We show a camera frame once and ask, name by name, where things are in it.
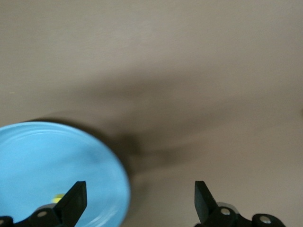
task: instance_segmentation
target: table surface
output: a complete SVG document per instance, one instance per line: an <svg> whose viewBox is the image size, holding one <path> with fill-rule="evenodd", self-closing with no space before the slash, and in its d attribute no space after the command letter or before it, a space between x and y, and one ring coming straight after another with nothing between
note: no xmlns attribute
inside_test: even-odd
<svg viewBox="0 0 303 227"><path fill-rule="evenodd" d="M194 181L302 225L303 1L0 3L0 126L41 117L124 148L123 227L191 227Z"/></svg>

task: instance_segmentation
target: yellow object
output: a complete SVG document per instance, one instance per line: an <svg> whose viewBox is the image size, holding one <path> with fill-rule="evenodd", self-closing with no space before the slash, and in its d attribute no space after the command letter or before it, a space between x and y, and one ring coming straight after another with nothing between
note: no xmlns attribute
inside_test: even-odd
<svg viewBox="0 0 303 227"><path fill-rule="evenodd" d="M55 197L52 199L52 202L53 203L58 203L61 199L62 199L62 197L64 196L65 194L57 194L57 195L55 195Z"/></svg>

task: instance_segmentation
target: plate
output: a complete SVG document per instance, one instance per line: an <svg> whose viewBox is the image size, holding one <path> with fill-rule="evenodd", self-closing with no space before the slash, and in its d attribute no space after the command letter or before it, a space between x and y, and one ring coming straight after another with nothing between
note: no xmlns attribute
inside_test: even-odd
<svg viewBox="0 0 303 227"><path fill-rule="evenodd" d="M19 222L86 181L88 205L77 227L117 227L128 209L127 174L114 153L79 129L52 122L0 128L0 216Z"/></svg>

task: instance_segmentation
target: screw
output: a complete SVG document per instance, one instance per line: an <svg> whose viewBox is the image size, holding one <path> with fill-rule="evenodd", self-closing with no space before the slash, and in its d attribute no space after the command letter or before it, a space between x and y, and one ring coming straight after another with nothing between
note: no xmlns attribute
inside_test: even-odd
<svg viewBox="0 0 303 227"><path fill-rule="evenodd" d="M40 213L37 214L37 217L41 218L41 217L45 216L46 214L47 214L46 211L41 211Z"/></svg>
<svg viewBox="0 0 303 227"><path fill-rule="evenodd" d="M261 216L260 221L262 221L265 224L270 224L271 223L271 220L266 216Z"/></svg>
<svg viewBox="0 0 303 227"><path fill-rule="evenodd" d="M229 211L229 209L226 209L226 208L222 208L221 209L221 213L224 214L224 215L230 215L231 212Z"/></svg>

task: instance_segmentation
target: silver screw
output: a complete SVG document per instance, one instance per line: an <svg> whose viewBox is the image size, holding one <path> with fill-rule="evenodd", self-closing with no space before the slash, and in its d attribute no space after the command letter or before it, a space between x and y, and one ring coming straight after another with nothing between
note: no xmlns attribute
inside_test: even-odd
<svg viewBox="0 0 303 227"><path fill-rule="evenodd" d="M37 214L37 217L41 218L41 217L45 216L46 214L47 214L46 211L41 211L40 213Z"/></svg>
<svg viewBox="0 0 303 227"><path fill-rule="evenodd" d="M260 221L262 221L265 224L270 224L271 223L271 220L266 216L261 216Z"/></svg>
<svg viewBox="0 0 303 227"><path fill-rule="evenodd" d="M221 209L221 213L224 214L224 215L230 215L231 212L229 211L229 209L226 209L226 208L222 208Z"/></svg>

